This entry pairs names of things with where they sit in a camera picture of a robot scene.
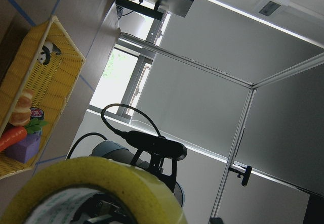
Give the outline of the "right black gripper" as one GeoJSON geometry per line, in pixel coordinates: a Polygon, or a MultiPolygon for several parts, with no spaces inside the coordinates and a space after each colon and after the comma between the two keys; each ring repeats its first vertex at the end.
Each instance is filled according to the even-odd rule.
{"type": "Polygon", "coordinates": [[[117,199],[99,193],[77,209],[70,223],[134,223],[134,218],[117,199]]]}

